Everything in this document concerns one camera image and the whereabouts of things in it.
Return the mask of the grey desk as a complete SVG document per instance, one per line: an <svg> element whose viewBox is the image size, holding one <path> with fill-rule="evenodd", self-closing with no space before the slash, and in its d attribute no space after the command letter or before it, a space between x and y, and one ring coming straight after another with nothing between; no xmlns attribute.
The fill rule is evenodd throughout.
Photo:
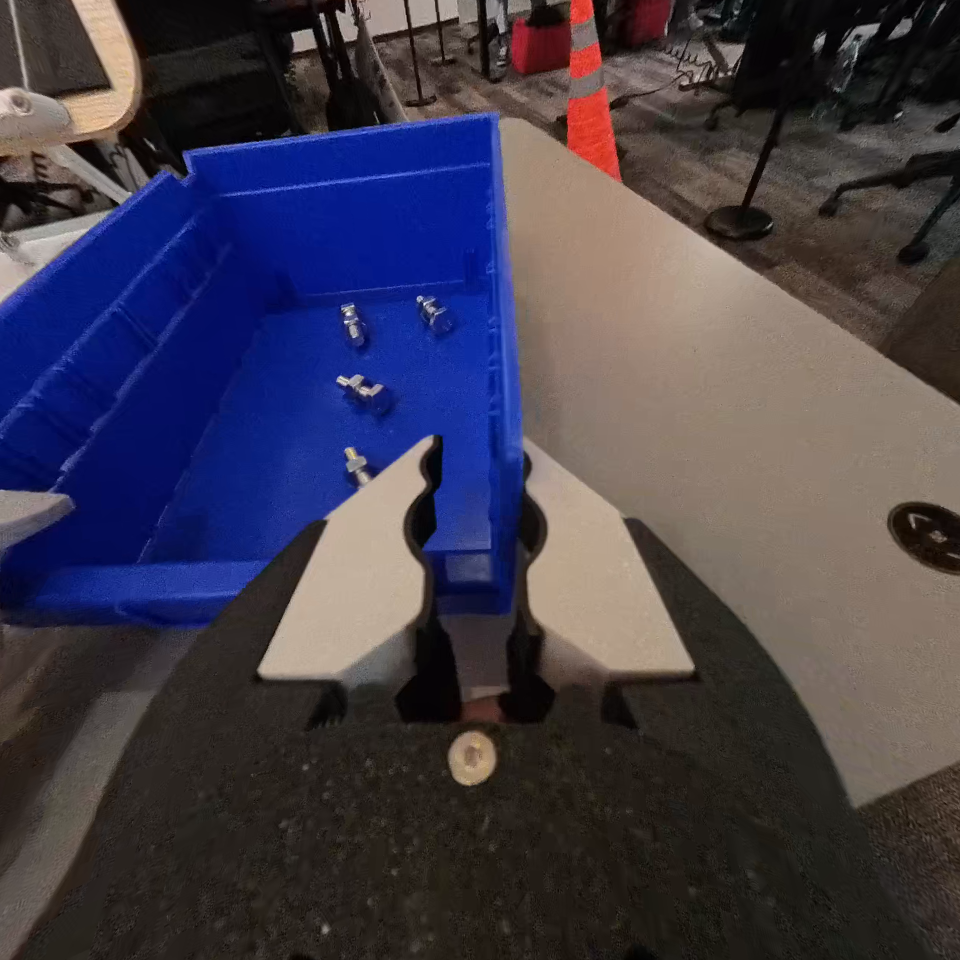
<svg viewBox="0 0 960 960"><path fill-rule="evenodd" d="M958 407L533 126L499 128L522 451L745 623L854 802L958 762L958 576L887 528L908 501L958 514ZM524 451L522 476L506 612L441 612L423 543L430 617L494 617L498 640L473 627L460 655L465 693L508 684Z"/></svg>

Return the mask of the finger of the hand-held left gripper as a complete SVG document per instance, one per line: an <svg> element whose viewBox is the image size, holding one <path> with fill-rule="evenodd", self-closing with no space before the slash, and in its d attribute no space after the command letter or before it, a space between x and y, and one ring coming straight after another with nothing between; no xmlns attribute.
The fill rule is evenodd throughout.
<svg viewBox="0 0 960 960"><path fill-rule="evenodd" d="M71 497L49 491L1 491L1 557L11 549L69 516Z"/></svg>

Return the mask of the white monitor stand base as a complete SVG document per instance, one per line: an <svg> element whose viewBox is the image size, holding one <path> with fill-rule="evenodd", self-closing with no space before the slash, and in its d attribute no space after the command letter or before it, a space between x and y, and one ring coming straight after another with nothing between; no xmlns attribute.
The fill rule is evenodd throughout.
<svg viewBox="0 0 960 960"><path fill-rule="evenodd" d="M111 176L102 172L97 166L90 163L66 145L46 145L44 155L54 164L70 171L85 185L108 198L116 205L122 205L133 196L132 191L126 189Z"/></svg>

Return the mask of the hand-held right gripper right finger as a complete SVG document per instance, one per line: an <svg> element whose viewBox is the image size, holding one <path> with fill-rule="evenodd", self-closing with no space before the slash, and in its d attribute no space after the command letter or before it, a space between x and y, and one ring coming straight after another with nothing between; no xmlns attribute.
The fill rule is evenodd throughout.
<svg viewBox="0 0 960 960"><path fill-rule="evenodd" d="M687 681L695 664L626 517L525 438L520 609L553 689Z"/></svg>

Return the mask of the blue plastic bin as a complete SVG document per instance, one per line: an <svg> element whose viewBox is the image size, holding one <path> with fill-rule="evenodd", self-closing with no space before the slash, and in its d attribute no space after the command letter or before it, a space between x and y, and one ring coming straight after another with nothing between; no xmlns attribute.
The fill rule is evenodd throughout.
<svg viewBox="0 0 960 960"><path fill-rule="evenodd" d="M506 613L523 428L498 115L184 160L2 302L2 489L75 504L2 558L6 620L209 623L355 491L346 447L382 472L429 435L440 611ZM358 374L388 414L344 398Z"/></svg>

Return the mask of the black round-base stand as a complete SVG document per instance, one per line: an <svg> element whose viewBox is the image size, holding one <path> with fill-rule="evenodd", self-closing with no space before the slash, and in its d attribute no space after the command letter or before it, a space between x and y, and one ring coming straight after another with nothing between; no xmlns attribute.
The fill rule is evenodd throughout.
<svg viewBox="0 0 960 960"><path fill-rule="evenodd" d="M768 162L779 146L786 120L793 111L793 98L788 96L776 108L764 138L743 197L737 204L724 205L711 211L703 226L714 237L734 243L758 241L774 232L773 217L754 204Z"/></svg>

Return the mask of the monitor with wooden frame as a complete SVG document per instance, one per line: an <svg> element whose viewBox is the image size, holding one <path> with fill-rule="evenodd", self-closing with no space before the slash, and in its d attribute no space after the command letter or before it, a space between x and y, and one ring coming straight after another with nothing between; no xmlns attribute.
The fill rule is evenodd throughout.
<svg viewBox="0 0 960 960"><path fill-rule="evenodd" d="M1 3L3 156L112 137L135 117L140 59L117 2Z"/></svg>

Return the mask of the round black desk control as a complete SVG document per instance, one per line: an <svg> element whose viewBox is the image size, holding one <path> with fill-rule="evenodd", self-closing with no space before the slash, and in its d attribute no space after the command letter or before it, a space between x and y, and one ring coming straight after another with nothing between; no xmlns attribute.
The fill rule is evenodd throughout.
<svg viewBox="0 0 960 960"><path fill-rule="evenodd" d="M959 514L925 501L897 504L887 517L894 543L916 563L959 575Z"/></svg>

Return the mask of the orange traffic cone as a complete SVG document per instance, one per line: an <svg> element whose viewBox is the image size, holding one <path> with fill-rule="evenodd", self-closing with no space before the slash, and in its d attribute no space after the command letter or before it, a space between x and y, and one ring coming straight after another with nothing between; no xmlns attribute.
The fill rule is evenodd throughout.
<svg viewBox="0 0 960 960"><path fill-rule="evenodd" d="M567 148L619 183L618 150L593 2L571 1L569 23Z"/></svg>

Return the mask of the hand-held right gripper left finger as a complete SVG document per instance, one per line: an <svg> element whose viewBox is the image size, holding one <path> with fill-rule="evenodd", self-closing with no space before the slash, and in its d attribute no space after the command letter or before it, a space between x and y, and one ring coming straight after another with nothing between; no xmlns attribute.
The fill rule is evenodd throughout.
<svg viewBox="0 0 960 960"><path fill-rule="evenodd" d="M325 517L257 667L267 682L402 687L434 606L424 542L436 528L443 439L429 435Z"/></svg>

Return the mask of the black office chair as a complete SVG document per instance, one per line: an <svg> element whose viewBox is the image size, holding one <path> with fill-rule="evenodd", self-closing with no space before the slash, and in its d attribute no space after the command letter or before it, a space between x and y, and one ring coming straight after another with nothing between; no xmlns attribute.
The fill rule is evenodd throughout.
<svg viewBox="0 0 960 960"><path fill-rule="evenodd" d="M839 184L821 203L818 214L834 217L841 198L850 192L889 186L904 190L920 182L947 179L949 186L928 213L910 241L897 253L897 261L908 267L922 263L928 256L928 237L943 216L959 201L959 150L941 150L912 155L903 165L892 171L872 174Z"/></svg>

